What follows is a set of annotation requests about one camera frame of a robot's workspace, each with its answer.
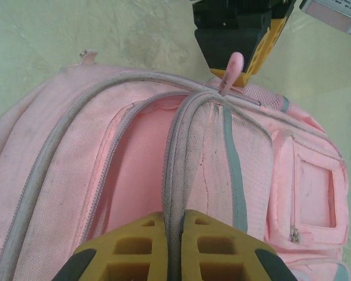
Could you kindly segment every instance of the gray strip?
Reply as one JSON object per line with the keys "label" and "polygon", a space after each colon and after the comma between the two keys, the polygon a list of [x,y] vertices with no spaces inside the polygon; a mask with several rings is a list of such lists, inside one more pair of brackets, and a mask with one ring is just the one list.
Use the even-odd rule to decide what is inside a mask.
{"label": "gray strip", "polygon": [[233,226],[247,233],[247,208],[243,192],[243,177],[239,156],[233,139],[232,112],[223,108],[223,135],[225,138],[226,154],[228,156],[233,197]]}
{"label": "gray strip", "polygon": [[337,273],[334,277],[334,281],[349,281],[350,274],[343,265],[338,265]]}
{"label": "gray strip", "polygon": [[281,111],[283,113],[286,113],[288,111],[288,108],[290,107],[290,102],[287,97],[283,97],[283,105],[281,108]]}

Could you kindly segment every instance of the beige floor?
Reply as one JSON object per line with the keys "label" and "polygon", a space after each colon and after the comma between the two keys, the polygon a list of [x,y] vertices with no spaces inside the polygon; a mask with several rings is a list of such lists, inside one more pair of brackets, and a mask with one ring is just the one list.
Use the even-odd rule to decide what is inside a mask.
{"label": "beige floor", "polygon": [[[189,0],[0,0],[0,114],[84,49],[99,50],[99,62],[206,81],[193,30]],[[351,35],[296,9],[252,81],[303,106],[340,147],[351,219]],[[351,268],[351,228],[345,259]]]}

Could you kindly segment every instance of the zipper pull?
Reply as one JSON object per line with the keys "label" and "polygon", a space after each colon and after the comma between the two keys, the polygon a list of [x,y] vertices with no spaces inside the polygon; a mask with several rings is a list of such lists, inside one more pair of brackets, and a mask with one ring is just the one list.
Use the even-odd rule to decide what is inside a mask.
{"label": "zipper pull", "polygon": [[299,229],[296,227],[291,227],[290,231],[290,241],[293,243],[300,243],[300,233]]}
{"label": "zipper pull", "polygon": [[226,67],[225,74],[222,77],[222,81],[219,86],[218,93],[221,96],[225,96],[230,88],[233,86],[235,81],[239,78],[242,73],[245,60],[243,55],[239,52],[234,52],[229,59],[228,66]]}

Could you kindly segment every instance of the pink zipper pull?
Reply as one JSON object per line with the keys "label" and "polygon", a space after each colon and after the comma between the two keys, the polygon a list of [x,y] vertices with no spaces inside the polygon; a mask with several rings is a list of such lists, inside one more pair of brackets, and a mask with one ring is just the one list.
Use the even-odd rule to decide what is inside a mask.
{"label": "pink zipper pull", "polygon": [[233,86],[234,82],[242,73],[245,60],[243,55],[239,52],[234,52],[229,59],[228,66],[226,67],[225,74],[219,86],[219,94],[225,96],[226,93]]}

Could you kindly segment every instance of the backpack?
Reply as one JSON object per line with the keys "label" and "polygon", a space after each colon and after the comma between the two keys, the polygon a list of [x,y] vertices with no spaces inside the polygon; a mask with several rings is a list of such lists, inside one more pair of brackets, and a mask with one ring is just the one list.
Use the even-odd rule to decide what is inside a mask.
{"label": "backpack", "polygon": [[81,243],[162,211],[168,271],[185,209],[270,244],[299,280],[349,280],[346,165],[281,95],[97,64],[62,68],[0,117],[0,280],[50,280]]}

